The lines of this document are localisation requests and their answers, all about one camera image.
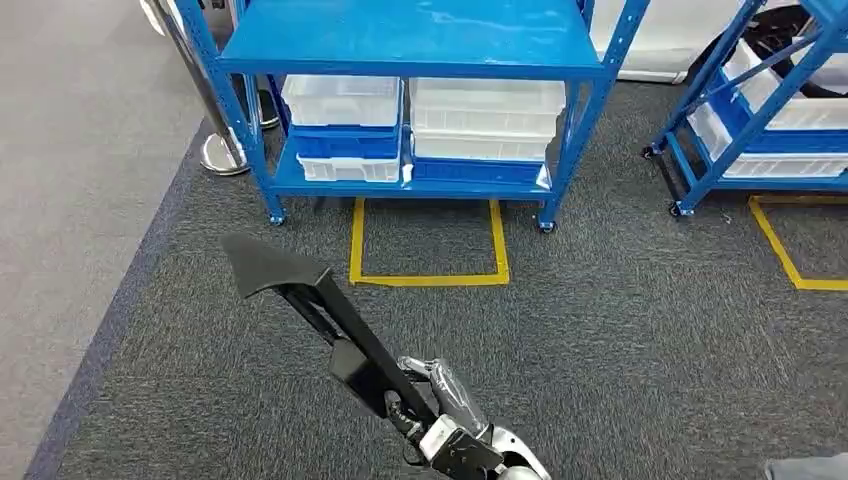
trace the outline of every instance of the gray carpet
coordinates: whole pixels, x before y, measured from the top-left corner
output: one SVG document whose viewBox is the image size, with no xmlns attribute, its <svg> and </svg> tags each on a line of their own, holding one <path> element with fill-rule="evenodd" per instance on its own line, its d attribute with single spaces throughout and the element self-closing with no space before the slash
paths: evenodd
<svg viewBox="0 0 848 480">
<path fill-rule="evenodd" d="M 848 450 L 848 293 L 794 290 L 744 201 L 668 216 L 637 152 L 679 93 L 616 87 L 555 234 L 502 204 L 503 287 L 350 287 L 349 202 L 289 200 L 271 227 L 249 178 L 187 158 L 183 201 L 111 319 L 123 340 L 58 476 L 436 478 L 328 378 L 303 320 L 272 295 L 237 297 L 218 247 L 229 232 L 332 265 L 392 352 L 449 358 L 555 478 L 753 479 L 767 458 Z M 366 273 L 491 271 L 483 202 L 421 206 L 367 203 Z"/>
</svg>

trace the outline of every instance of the yellow tape square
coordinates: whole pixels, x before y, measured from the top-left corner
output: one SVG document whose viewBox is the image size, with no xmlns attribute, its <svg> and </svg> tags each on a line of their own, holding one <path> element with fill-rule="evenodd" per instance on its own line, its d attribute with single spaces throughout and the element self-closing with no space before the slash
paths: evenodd
<svg viewBox="0 0 848 480">
<path fill-rule="evenodd" d="M 363 275 L 362 256 L 365 245 L 365 199 L 357 198 L 353 207 L 353 232 L 350 238 L 350 283 L 369 283 L 389 287 L 469 287 L 506 285 L 509 283 L 509 263 L 503 234 L 501 208 L 497 200 L 489 200 L 492 220 L 492 240 L 495 249 L 496 272 L 482 275 Z"/>
<path fill-rule="evenodd" d="M 768 238 L 772 250 L 783 265 L 783 270 L 789 277 L 789 280 L 795 285 L 798 290 L 829 290 L 829 291 L 848 291 L 848 279 L 832 280 L 832 279 L 816 279 L 802 278 L 798 272 L 798 268 L 792 262 L 792 258 L 774 231 L 771 222 L 768 220 L 763 211 L 761 204 L 769 205 L 848 205 L 848 197 L 818 197 L 818 196 L 771 196 L 771 195 L 753 195 L 748 199 L 748 207 L 760 229 Z"/>
</svg>

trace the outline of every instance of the blue metal shelf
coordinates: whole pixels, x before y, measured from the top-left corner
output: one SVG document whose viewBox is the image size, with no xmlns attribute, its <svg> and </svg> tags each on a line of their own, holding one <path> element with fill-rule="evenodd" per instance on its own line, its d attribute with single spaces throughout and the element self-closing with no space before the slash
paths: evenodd
<svg viewBox="0 0 848 480">
<path fill-rule="evenodd" d="M 551 231 L 650 0 L 625 0 L 603 59 L 589 38 L 594 0 L 252 0 L 247 8 L 245 0 L 231 2 L 235 32 L 219 51 L 197 0 L 176 0 L 272 223 L 285 219 L 287 195 L 501 198 L 541 200 L 537 222 Z M 575 101 L 566 107 L 560 135 L 566 141 L 549 190 L 494 181 L 307 182 L 290 148 L 268 171 L 264 140 L 249 128 L 233 73 L 251 81 L 268 75 L 272 84 L 273 75 L 306 73 L 561 80 Z M 249 114 L 257 118 L 251 98 Z"/>
<path fill-rule="evenodd" d="M 663 177 L 674 197 L 670 209 L 674 215 L 692 215 L 695 206 L 715 189 L 737 190 L 813 190 L 848 192 L 848 173 L 838 177 L 761 177 L 725 178 L 725 172 L 745 152 L 768 154 L 793 154 L 812 152 L 848 151 L 848 131 L 786 131 L 768 130 L 768 125 L 792 96 L 834 53 L 844 50 L 845 32 L 848 31 L 848 0 L 802 0 L 801 3 L 819 21 L 819 30 L 805 37 L 771 58 L 763 61 L 732 82 L 723 77 L 721 67 L 748 23 L 766 0 L 745 0 L 736 17 L 719 39 L 709 58 L 681 98 L 666 126 L 645 150 L 648 156 L 658 155 L 670 147 L 676 165 L 686 182 L 685 192 L 679 192 L 675 182 L 663 170 Z M 753 113 L 743 98 L 735 98 L 731 90 L 738 82 L 751 78 L 764 68 L 786 58 L 803 44 L 811 45 L 803 59 L 783 79 L 762 107 Z M 687 116 L 703 102 L 709 102 L 727 127 L 733 140 L 719 158 L 710 158 L 709 152 L 688 123 Z M 696 176 L 686 154 L 678 142 L 677 133 L 688 129 L 697 154 L 706 165 L 706 172 Z"/>
<path fill-rule="evenodd" d="M 838 19 L 839 13 L 848 7 L 848 0 L 801 0 L 801 6 L 819 23 L 827 25 Z"/>
<path fill-rule="evenodd" d="M 573 0 L 253 0 L 220 63 L 243 73 L 605 74 Z"/>
<path fill-rule="evenodd" d="M 370 198 L 499 198 L 503 200 L 547 200 L 551 190 L 537 185 L 510 185 L 488 182 L 443 182 L 435 180 L 415 180 L 407 184 L 365 182 L 308 182 L 304 179 L 303 167 L 297 161 L 295 148 L 289 144 L 283 147 L 277 170 L 270 188 L 280 195 L 318 196 L 318 197 L 357 197 Z M 404 152 L 408 152 L 408 142 L 404 142 Z"/>
</svg>

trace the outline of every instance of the storage bin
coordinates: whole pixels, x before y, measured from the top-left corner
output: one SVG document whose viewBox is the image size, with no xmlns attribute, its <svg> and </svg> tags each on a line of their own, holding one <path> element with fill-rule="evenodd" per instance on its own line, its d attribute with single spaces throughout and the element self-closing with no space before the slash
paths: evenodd
<svg viewBox="0 0 848 480">
<path fill-rule="evenodd" d="M 289 75 L 282 91 L 293 125 L 394 126 L 398 77 Z"/>
<path fill-rule="evenodd" d="M 482 182 L 511 185 L 537 183 L 544 162 L 506 162 L 413 157 L 412 177 L 443 182 Z"/>
<path fill-rule="evenodd" d="M 475 135 L 414 130 L 415 151 L 427 158 L 467 158 L 474 160 L 545 160 L 550 143 L 547 136 Z"/>
<path fill-rule="evenodd" d="M 734 79 L 760 64 L 760 57 L 740 39 L 736 51 L 722 68 L 727 79 Z M 766 69 L 736 87 L 739 95 L 733 106 L 750 116 L 760 110 L 782 79 Z M 848 129 L 848 99 L 806 98 L 800 92 L 786 103 L 769 123 L 769 130 L 843 130 Z"/>
<path fill-rule="evenodd" d="M 307 158 L 396 158 L 400 125 L 394 127 L 304 127 L 291 125 L 289 137 Z"/>
<path fill-rule="evenodd" d="M 688 117 L 692 130 L 715 161 L 733 140 L 709 103 Z M 726 178 L 838 177 L 848 169 L 846 153 L 743 153 L 724 173 Z"/>
<path fill-rule="evenodd" d="M 556 135 L 565 107 L 563 82 L 414 78 L 411 120 L 415 132 L 478 135 Z"/>
<path fill-rule="evenodd" d="M 304 178 L 310 182 L 340 180 L 394 183 L 400 174 L 400 158 L 302 158 Z"/>
</svg>

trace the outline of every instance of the metal stanchion post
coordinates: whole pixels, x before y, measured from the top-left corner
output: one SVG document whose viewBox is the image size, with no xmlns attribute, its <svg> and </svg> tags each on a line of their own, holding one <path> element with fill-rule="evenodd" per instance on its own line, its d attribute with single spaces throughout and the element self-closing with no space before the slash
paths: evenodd
<svg viewBox="0 0 848 480">
<path fill-rule="evenodd" d="M 162 27 L 167 31 L 168 37 L 173 40 L 180 57 L 185 63 L 186 69 L 197 87 L 203 105 L 206 107 L 206 115 L 215 127 L 213 133 L 203 144 L 203 166 L 216 175 L 236 175 L 248 170 L 247 160 L 244 158 L 238 141 L 233 138 L 227 121 L 224 119 L 221 109 L 215 97 L 215 92 L 209 85 L 200 65 L 195 61 L 191 47 L 185 39 L 182 31 L 177 27 L 174 17 L 165 10 L 161 0 L 146 0 L 151 6 L 153 13 Z"/>
</svg>

